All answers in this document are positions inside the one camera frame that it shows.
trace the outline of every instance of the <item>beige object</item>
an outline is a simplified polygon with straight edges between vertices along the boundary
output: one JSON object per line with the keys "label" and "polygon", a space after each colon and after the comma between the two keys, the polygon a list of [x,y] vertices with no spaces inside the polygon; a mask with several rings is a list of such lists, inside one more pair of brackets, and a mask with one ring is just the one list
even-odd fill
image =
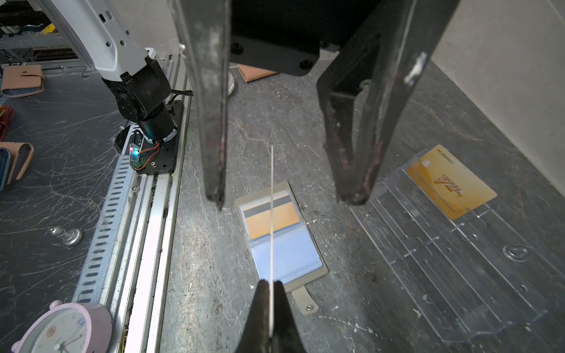
{"label": "beige object", "polygon": [[14,174],[16,175],[16,180],[20,180],[32,161],[33,146],[25,142],[0,142],[0,148],[10,151],[10,171],[8,172],[6,184],[12,181]]}
{"label": "beige object", "polygon": [[239,69],[240,74],[244,78],[245,82],[259,80],[277,73],[275,71],[263,70],[257,67],[240,64],[237,65],[237,68]]}
{"label": "beige object", "polygon": [[4,69],[2,94],[7,97],[25,97],[43,92],[41,65],[15,65]]}
{"label": "beige object", "polygon": [[312,315],[320,308],[318,304],[312,299],[306,287],[301,286],[291,291],[292,297],[296,302],[296,306],[300,309],[303,315]]}

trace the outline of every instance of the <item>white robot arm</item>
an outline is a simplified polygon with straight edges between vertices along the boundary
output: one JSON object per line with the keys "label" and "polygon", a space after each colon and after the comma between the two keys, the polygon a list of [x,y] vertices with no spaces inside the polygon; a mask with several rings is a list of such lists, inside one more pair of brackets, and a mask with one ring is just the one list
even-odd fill
{"label": "white robot arm", "polygon": [[159,63],[132,40],[110,0],[52,2],[88,51],[120,113],[140,126],[149,147],[173,140],[177,125],[163,103],[171,94],[169,82]]}
{"label": "white robot arm", "polygon": [[107,0],[52,0],[75,31],[96,70],[109,81],[122,82],[147,65],[145,49],[135,43],[119,14]]}

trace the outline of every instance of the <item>beige wallet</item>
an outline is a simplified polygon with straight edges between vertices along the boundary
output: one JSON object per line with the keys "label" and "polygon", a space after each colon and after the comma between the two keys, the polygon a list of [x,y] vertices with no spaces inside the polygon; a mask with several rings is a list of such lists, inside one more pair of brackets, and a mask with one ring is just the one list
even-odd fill
{"label": "beige wallet", "polygon": [[260,69],[260,68],[253,67],[253,66],[247,66],[247,65],[238,64],[237,68],[239,69],[240,74],[244,78],[245,82],[251,82],[251,81],[259,80],[259,79],[262,79],[264,77],[276,74],[275,71],[264,70],[264,69]]}
{"label": "beige wallet", "polygon": [[2,94],[16,98],[41,93],[43,80],[41,65],[7,66],[2,77]]}

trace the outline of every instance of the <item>white string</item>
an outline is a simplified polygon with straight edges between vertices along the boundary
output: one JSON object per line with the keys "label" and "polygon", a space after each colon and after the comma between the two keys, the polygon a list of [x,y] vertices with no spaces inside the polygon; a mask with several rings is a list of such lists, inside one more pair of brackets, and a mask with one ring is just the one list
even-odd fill
{"label": "white string", "polygon": [[273,330],[275,328],[275,287],[274,287],[274,270],[273,270],[273,145],[271,145],[271,256],[270,256],[270,269],[271,276],[269,277],[269,337],[273,337]]}

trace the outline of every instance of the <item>black bracket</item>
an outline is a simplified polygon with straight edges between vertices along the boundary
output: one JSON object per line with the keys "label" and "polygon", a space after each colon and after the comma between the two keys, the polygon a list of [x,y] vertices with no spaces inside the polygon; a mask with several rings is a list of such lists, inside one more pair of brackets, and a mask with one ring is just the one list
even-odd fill
{"label": "black bracket", "polygon": [[171,87],[157,60],[146,56],[145,62],[147,65],[134,75],[122,73],[121,82],[102,81],[116,97],[123,117],[137,123],[145,136],[158,141],[173,131],[173,122],[163,105]]}
{"label": "black bracket", "polygon": [[[184,111],[184,104],[182,101],[173,101],[170,104],[169,115],[177,125],[177,135],[167,142],[161,142],[159,152],[151,158],[146,167],[137,171],[138,174],[157,175],[164,173],[172,173],[176,166],[177,148],[179,146],[180,127],[182,123],[182,112]],[[157,146],[157,142],[149,143],[143,139],[141,150],[150,149]],[[153,151],[145,152],[140,155],[139,162],[145,165],[147,159],[153,154]]]}
{"label": "black bracket", "polygon": [[[337,197],[363,204],[396,123],[458,0],[384,0],[318,79],[325,148]],[[355,98],[370,85],[356,148],[351,138]]]}
{"label": "black bracket", "polygon": [[195,92],[202,174],[208,200],[225,201],[231,1],[170,1],[181,56]]}

